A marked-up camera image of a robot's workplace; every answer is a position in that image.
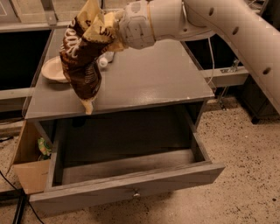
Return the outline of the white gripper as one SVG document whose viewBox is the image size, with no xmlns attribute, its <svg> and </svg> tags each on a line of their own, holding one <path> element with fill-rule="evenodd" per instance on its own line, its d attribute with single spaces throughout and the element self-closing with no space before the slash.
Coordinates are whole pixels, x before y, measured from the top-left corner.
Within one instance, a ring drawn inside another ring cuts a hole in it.
<svg viewBox="0 0 280 224">
<path fill-rule="evenodd" d="M 108 45 L 109 52 L 121 52 L 128 47 L 144 49 L 156 42 L 151 28 L 149 4 L 146 0 L 129 3 L 124 11 L 111 11 L 104 16 L 108 29 L 119 29 L 122 40 L 116 38 Z"/>
</svg>

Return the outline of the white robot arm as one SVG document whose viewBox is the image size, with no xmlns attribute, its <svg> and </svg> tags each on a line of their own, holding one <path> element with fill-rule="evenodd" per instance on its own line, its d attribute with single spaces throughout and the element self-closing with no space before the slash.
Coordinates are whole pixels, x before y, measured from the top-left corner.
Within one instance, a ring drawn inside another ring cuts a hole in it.
<svg viewBox="0 0 280 224">
<path fill-rule="evenodd" d="M 218 34 L 280 112 L 280 33 L 243 0 L 137 0 L 112 11 L 119 39 L 135 49 Z"/>
</svg>

